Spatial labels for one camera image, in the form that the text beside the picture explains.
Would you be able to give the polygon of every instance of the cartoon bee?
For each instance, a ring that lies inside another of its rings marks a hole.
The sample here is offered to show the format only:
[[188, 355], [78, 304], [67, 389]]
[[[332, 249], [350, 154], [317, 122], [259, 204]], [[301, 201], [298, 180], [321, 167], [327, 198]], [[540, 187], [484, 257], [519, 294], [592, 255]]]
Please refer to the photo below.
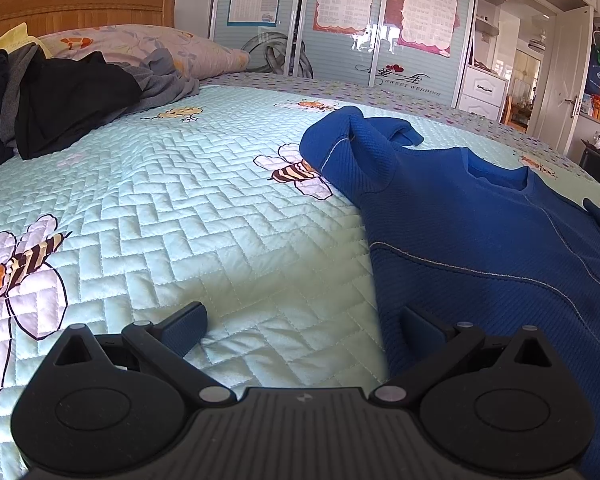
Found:
[[70, 234], [52, 234], [58, 221], [51, 215], [29, 226], [20, 241], [0, 232], [0, 391], [11, 356], [11, 320], [40, 341], [57, 331], [67, 306], [64, 283], [46, 261]]
[[74, 46], [77, 48], [86, 48], [93, 43], [91, 38], [62, 38], [60, 41], [62, 43], [66, 43], [69, 47], [69, 50], [73, 50]]
[[201, 114], [202, 111], [202, 108], [198, 108], [197, 106], [189, 106], [186, 108], [172, 108], [171, 110], [167, 110], [166, 112], [160, 112], [155, 117], [145, 117], [144, 119], [172, 119], [176, 117], [183, 117], [183, 123], [190, 123], [191, 121], [197, 121], [198, 118], [194, 116]]
[[278, 108], [304, 110], [305, 112], [333, 112], [340, 108], [337, 101], [332, 101], [330, 99], [324, 99], [322, 101], [307, 101], [306, 99], [303, 99], [300, 102], [280, 103], [274, 106], [277, 106]]
[[318, 200], [333, 196], [320, 173], [302, 158], [299, 147], [298, 144], [283, 144], [278, 149], [279, 156], [258, 155], [253, 161], [264, 170], [272, 171], [270, 180], [283, 184], [293, 182], [296, 189], [304, 195]]
[[533, 160], [529, 156], [522, 155], [520, 157], [519, 161], [522, 162], [522, 164], [524, 164], [525, 166], [530, 167], [532, 170], [541, 171], [545, 175], [548, 175], [550, 177], [555, 178], [555, 171], [554, 170], [552, 170], [551, 168], [548, 168], [548, 167], [540, 164], [538, 161]]

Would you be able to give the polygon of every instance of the sliding wardrobe door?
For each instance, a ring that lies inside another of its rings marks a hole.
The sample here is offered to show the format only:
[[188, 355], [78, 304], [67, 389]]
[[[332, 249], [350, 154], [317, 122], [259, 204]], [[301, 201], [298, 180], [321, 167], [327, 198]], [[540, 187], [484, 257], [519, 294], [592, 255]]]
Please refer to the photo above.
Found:
[[214, 0], [209, 37], [251, 54], [249, 72], [289, 74], [299, 0]]
[[370, 84], [455, 105], [475, 0], [386, 0]]
[[382, 0], [302, 0], [294, 75], [368, 85]]

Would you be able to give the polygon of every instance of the gray clothing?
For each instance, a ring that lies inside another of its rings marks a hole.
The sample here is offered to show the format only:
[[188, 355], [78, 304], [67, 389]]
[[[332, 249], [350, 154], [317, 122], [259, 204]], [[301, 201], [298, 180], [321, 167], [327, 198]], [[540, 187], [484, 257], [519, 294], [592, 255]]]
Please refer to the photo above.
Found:
[[173, 64], [173, 57], [166, 48], [154, 50], [141, 61], [140, 66], [132, 66], [129, 63], [115, 64], [135, 78], [142, 94], [139, 103], [114, 112], [103, 124], [123, 115], [168, 105], [200, 92], [200, 81], [186, 78], [178, 72]]
[[35, 43], [29, 43], [9, 54], [9, 82], [0, 110], [0, 140], [12, 148], [16, 146], [15, 125], [20, 107], [20, 83], [37, 50]]

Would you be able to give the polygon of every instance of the floral pillowcase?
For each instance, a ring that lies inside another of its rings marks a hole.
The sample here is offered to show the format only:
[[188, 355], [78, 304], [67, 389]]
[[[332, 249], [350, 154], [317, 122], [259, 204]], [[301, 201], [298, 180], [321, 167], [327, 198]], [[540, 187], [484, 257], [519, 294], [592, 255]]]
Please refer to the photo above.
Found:
[[176, 68], [185, 75], [205, 79], [242, 72], [249, 54], [227, 48], [190, 32], [157, 25], [109, 25], [56, 32], [40, 38], [54, 57], [82, 59], [101, 51], [107, 62], [138, 65], [152, 51], [166, 48]]

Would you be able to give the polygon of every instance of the light blue bedspread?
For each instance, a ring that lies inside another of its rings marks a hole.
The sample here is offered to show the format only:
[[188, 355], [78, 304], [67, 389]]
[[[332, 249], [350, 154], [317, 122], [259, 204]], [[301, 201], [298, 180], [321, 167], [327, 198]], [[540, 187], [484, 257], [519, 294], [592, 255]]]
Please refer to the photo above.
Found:
[[[345, 104], [206, 86], [63, 152], [0, 166], [0, 266], [70, 232], [0, 291], [0, 478], [23, 467], [11, 409], [55, 330], [71, 323], [115, 333], [198, 300], [210, 328], [187, 359], [238, 394], [253, 385], [369, 391], [385, 379], [360, 216], [297, 152], [306, 128]], [[506, 168], [523, 160], [440, 122], [359, 108], [411, 121], [425, 137], [419, 149], [469, 146]], [[558, 192], [600, 205], [596, 183], [536, 170]]]

